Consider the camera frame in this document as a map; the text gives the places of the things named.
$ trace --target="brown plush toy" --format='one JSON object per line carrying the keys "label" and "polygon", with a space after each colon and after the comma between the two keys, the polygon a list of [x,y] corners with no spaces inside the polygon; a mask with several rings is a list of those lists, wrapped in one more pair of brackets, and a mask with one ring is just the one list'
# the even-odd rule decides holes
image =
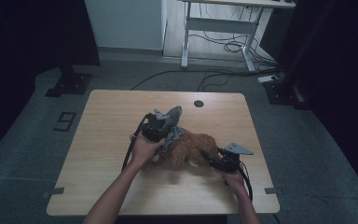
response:
{"label": "brown plush toy", "polygon": [[158,152],[153,158],[154,164],[161,164],[163,160],[171,157],[172,169],[178,171],[182,168],[185,160],[191,166],[209,165],[209,162],[202,157],[201,151],[205,150],[211,156],[218,156],[218,146],[214,138],[205,133],[192,133],[186,129],[181,129],[183,134],[168,145],[166,152]]}

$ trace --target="wooden table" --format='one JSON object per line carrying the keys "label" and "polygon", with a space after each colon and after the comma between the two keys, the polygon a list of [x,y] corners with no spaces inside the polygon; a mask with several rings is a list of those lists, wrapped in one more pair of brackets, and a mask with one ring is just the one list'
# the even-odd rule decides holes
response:
{"label": "wooden table", "polygon": [[[210,31],[210,32],[220,32],[220,33],[232,33],[232,34],[242,34],[248,35],[245,47],[242,49],[242,55],[248,66],[250,72],[255,71],[255,66],[253,64],[253,57],[250,53],[250,47],[255,38],[255,32],[260,22],[261,14],[263,13],[264,8],[294,8],[296,4],[292,1],[291,3],[286,3],[283,0],[281,1],[272,1],[272,0],[180,0],[187,5],[187,14],[186,14],[186,26],[185,26],[185,42],[182,48],[182,62],[181,66],[187,68],[188,60],[188,32],[190,30],[195,31]],[[193,18],[191,17],[191,3],[206,3],[206,4],[219,4],[219,5],[234,5],[234,6],[244,6],[244,7],[259,7],[260,9],[257,12],[256,18],[254,21],[232,21],[232,20],[216,20],[216,19],[207,19],[207,18]]]}
{"label": "wooden table", "polygon": [[[203,107],[195,107],[200,100]],[[251,149],[241,155],[254,190],[257,213],[277,213],[273,188],[252,117],[239,93],[174,91],[93,91],[78,124],[57,188],[51,195],[48,214],[86,215],[101,194],[119,175],[130,138],[142,117],[158,108],[168,112],[183,108],[179,126],[193,133],[212,135],[217,145],[230,142]],[[146,166],[134,179],[121,215],[222,215],[238,213],[235,197],[221,176],[211,167],[191,167],[179,172],[170,169],[170,160],[160,166]]]}

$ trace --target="black partition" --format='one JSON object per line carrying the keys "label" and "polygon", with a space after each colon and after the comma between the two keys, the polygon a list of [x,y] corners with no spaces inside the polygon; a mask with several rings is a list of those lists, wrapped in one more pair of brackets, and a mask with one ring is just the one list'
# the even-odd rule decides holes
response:
{"label": "black partition", "polygon": [[0,139],[52,68],[99,65],[83,0],[0,0]]}
{"label": "black partition", "polygon": [[278,62],[358,174],[358,1],[298,1]]}

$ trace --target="gray carpet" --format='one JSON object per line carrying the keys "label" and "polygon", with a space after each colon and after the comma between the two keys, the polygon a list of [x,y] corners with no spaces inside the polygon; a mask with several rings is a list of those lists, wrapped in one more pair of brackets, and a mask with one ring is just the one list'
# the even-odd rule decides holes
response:
{"label": "gray carpet", "polygon": [[[236,65],[192,64],[188,70],[243,70]],[[76,126],[92,90],[129,90],[145,78],[178,63],[104,60],[102,67],[78,66],[93,79],[84,95],[48,98],[60,73],[50,70],[36,78],[36,90],[0,142],[0,223],[80,223],[83,217],[50,217],[46,191],[53,189]],[[204,73],[169,73],[154,77],[136,90],[196,91]],[[240,92],[248,102],[274,186],[278,189],[281,223],[358,223],[358,176],[335,141],[311,111],[271,105],[264,88],[252,77],[214,77],[205,91]],[[57,132],[62,112],[76,112],[69,132]],[[278,223],[261,215],[263,223]],[[228,223],[239,223],[228,216]]]}

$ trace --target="desk leg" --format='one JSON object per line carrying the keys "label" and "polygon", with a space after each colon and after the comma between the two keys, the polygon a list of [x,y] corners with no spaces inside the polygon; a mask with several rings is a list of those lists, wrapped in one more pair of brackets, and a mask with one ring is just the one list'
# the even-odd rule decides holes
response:
{"label": "desk leg", "polygon": [[187,7],[187,15],[186,15],[186,26],[185,26],[185,42],[183,43],[182,48],[182,67],[187,68],[187,60],[188,60],[188,22],[190,21],[190,9],[191,3],[188,3]]}
{"label": "desk leg", "polygon": [[252,57],[252,55],[250,53],[250,48],[251,48],[252,42],[253,42],[253,40],[255,38],[255,32],[257,30],[258,23],[260,22],[260,17],[261,17],[262,13],[263,13],[263,8],[261,7],[258,10],[257,17],[255,18],[255,21],[254,21],[254,24],[253,24],[253,27],[252,27],[252,31],[250,33],[248,41],[246,42],[245,48],[242,49],[243,58],[245,58],[246,65],[248,66],[249,72],[255,72],[255,66],[254,66],[254,64],[252,62],[253,57]]}

